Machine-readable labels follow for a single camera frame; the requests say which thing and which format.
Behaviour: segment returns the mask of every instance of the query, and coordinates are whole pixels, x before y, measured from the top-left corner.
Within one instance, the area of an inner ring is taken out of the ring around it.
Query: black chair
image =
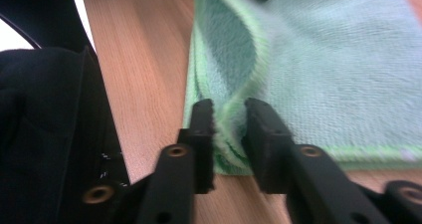
[[[93,60],[84,68],[63,201],[58,207],[59,219],[64,220],[72,214],[72,200],[93,180],[106,178],[129,184],[97,54],[75,0],[0,0],[0,18],[35,49],[88,50]]]

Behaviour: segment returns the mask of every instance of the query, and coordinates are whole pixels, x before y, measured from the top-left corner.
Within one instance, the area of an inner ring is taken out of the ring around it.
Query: wood grain surface
[[[422,0],[409,0],[422,17]],[[130,180],[153,170],[160,148],[182,125],[193,0],[85,0]],[[384,182],[422,184],[422,170],[353,171],[380,191]],[[196,196],[196,223],[290,223],[281,195],[261,194],[252,177],[221,176]]]

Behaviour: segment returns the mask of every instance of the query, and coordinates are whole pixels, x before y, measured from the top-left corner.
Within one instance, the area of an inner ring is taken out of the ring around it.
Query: metal rivet
[[[95,186],[88,190],[82,200],[87,204],[98,204],[109,200],[114,195],[114,189],[108,185]]]
[[[399,193],[407,200],[422,205],[422,191],[413,187],[401,187]]]
[[[184,156],[186,153],[186,148],[182,146],[173,146],[168,148],[167,150],[167,154],[173,157]]]
[[[315,147],[311,147],[311,146],[302,147],[301,152],[302,152],[303,155],[309,156],[309,157],[317,157],[317,156],[322,155],[322,153],[320,152],[319,149],[317,149]]]

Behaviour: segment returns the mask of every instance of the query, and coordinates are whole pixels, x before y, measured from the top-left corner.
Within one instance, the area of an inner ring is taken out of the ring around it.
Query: green microfiber cloth
[[[184,124],[214,101],[218,173],[251,173],[249,97],[343,168],[422,166],[422,29],[406,0],[195,0]]]

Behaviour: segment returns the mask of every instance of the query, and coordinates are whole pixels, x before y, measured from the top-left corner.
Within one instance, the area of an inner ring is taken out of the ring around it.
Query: screw hole
[[[364,215],[357,213],[357,212],[353,212],[350,214],[351,219],[355,222],[355,223],[359,223],[359,224],[369,224],[370,221],[367,217],[365,217]]]
[[[422,205],[422,191],[412,187],[401,187],[400,194],[407,200]]]
[[[168,223],[171,220],[171,215],[168,212],[160,212],[157,214],[155,221],[156,223]]]
[[[98,204],[109,200],[113,195],[112,187],[107,185],[96,186],[84,194],[83,201],[87,204]]]
[[[317,157],[321,155],[321,152],[319,149],[312,147],[312,146],[304,146],[301,148],[301,152],[305,156],[309,157]]]
[[[183,156],[185,155],[187,152],[186,148],[182,147],[182,146],[174,146],[174,147],[170,147],[167,151],[167,154],[169,156]]]

